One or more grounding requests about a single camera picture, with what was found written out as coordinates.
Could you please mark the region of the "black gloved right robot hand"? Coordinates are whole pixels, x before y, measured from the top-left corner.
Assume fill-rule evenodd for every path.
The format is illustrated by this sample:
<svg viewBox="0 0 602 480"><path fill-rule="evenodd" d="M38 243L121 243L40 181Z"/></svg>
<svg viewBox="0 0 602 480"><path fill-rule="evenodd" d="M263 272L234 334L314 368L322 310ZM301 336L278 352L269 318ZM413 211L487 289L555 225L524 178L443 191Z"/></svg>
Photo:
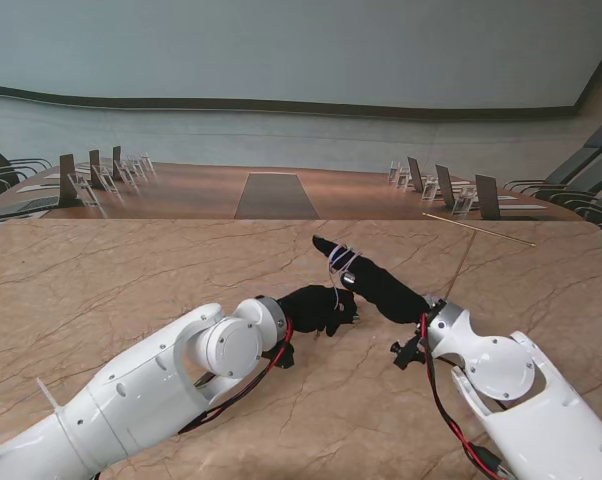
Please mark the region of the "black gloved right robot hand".
<svg viewBox="0 0 602 480"><path fill-rule="evenodd" d="M327 257L330 271L339 276L343 287L375 305L388 320L397 324L419 323L430 312L424 297L352 248L318 235L312 237L312 243Z"/></svg>

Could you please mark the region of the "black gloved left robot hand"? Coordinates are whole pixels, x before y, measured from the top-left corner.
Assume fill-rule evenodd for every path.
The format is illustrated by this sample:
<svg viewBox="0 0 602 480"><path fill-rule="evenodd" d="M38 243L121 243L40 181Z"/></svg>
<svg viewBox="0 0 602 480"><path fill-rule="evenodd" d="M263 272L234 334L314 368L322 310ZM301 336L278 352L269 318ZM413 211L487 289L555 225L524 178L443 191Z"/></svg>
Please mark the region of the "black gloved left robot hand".
<svg viewBox="0 0 602 480"><path fill-rule="evenodd" d="M277 302L293 329L301 333L324 332L332 337L341 325L353 324L358 315L352 292L321 285L297 289Z"/></svg>

